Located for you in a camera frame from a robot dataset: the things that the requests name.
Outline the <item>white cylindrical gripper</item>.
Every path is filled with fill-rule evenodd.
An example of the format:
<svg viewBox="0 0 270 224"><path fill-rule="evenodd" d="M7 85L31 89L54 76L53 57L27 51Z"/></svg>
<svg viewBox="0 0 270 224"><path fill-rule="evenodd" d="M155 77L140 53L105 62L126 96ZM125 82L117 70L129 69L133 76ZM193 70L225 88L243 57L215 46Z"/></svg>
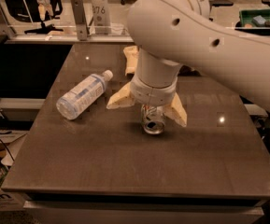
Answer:
<svg viewBox="0 0 270 224"><path fill-rule="evenodd" d="M164 88L154 88L144 84L137 76L113 94L107 109L133 106L135 101L143 105L163 106L163 113L181 127L187 126L187 112L176 93L177 79Z"/></svg>

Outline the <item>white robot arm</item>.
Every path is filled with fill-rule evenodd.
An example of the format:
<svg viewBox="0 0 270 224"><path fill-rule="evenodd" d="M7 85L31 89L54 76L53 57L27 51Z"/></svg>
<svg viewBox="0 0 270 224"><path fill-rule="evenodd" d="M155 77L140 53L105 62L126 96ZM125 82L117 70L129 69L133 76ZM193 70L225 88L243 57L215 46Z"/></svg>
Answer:
<svg viewBox="0 0 270 224"><path fill-rule="evenodd" d="M182 65L195 68L270 113L270 37L227 29L209 20L208 0L137 0L128 32L139 47L135 74L108 109L160 106L181 126L187 113L176 93Z"/></svg>

